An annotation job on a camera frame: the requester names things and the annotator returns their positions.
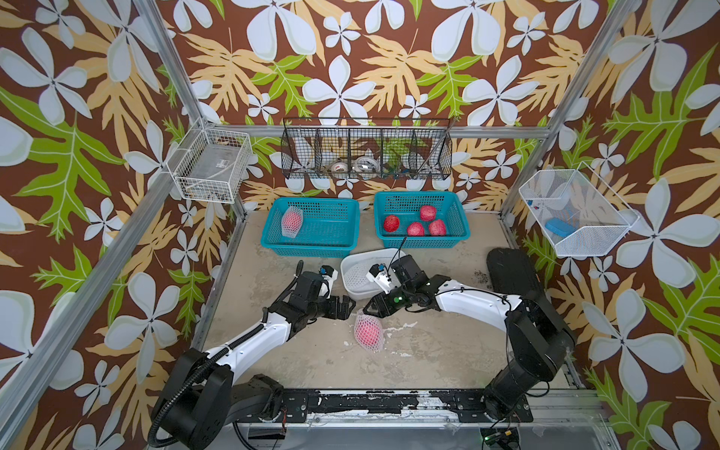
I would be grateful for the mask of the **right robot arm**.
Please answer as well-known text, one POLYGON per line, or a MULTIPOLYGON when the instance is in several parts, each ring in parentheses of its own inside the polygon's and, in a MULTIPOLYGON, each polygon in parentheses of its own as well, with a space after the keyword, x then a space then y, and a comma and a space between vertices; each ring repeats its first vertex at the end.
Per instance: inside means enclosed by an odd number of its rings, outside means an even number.
POLYGON ((506 365, 481 397, 481 412, 494 421, 512 416, 537 384, 551 382, 577 343, 541 292, 498 294, 445 275, 430 277, 411 255, 373 264, 365 278, 381 289, 365 306, 367 315, 386 318, 418 305, 420 312, 457 313, 505 333, 506 365))

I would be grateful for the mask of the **red apple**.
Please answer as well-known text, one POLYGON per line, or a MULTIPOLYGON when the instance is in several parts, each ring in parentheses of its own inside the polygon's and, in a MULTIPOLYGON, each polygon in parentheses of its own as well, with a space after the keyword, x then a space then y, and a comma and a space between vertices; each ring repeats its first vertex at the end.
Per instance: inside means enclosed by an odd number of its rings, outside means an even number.
POLYGON ((392 234, 399 230, 399 226, 401 226, 401 221, 399 220, 399 218, 395 215, 388 215, 384 218, 384 224, 382 225, 382 228, 384 228, 384 231, 386 233, 392 234))
POLYGON ((406 232, 407 232, 407 236, 409 236, 409 237, 419 237, 419 236, 426 235, 425 227, 420 222, 411 223, 407 227, 406 232))

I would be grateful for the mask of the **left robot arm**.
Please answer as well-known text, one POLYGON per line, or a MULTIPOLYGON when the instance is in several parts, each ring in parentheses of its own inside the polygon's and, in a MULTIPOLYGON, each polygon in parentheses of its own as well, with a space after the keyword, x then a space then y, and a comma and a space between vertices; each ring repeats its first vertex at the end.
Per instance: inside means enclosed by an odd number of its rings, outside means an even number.
POLYGON ((148 445, 206 449, 224 427, 242 416, 276 418, 282 396, 278 382, 261 375, 246 384, 237 380, 309 324, 350 317, 356 302, 332 292, 338 276, 329 265, 318 272, 299 270, 253 327, 209 351, 190 349, 182 354, 151 412, 148 445))

